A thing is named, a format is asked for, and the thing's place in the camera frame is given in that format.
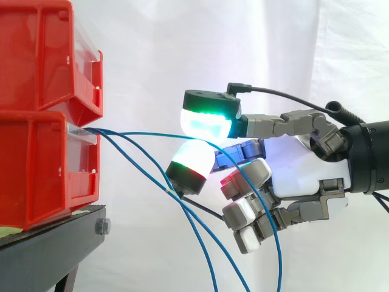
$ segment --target white fabric background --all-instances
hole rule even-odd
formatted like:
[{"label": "white fabric background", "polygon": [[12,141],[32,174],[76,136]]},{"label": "white fabric background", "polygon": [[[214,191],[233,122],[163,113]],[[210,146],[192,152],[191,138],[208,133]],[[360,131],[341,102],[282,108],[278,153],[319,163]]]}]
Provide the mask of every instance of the white fabric background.
[{"label": "white fabric background", "polygon": [[[320,105],[342,102],[369,122],[388,119],[389,21],[386,1],[74,0],[104,54],[105,115],[94,126],[182,133],[186,89],[224,91],[228,82],[268,86]],[[274,96],[241,96],[245,113],[302,108]],[[167,167],[182,141],[137,137]],[[125,150],[159,179],[126,143]],[[196,197],[226,205],[212,176]],[[102,144],[99,203],[111,233],[78,270],[75,291],[213,291],[207,263],[180,207]],[[198,211],[231,252],[252,291],[275,291],[273,239],[241,255],[232,232]],[[387,291],[388,215],[371,197],[349,195],[329,221],[280,233],[283,291]],[[205,234],[219,290],[243,291]]]}]

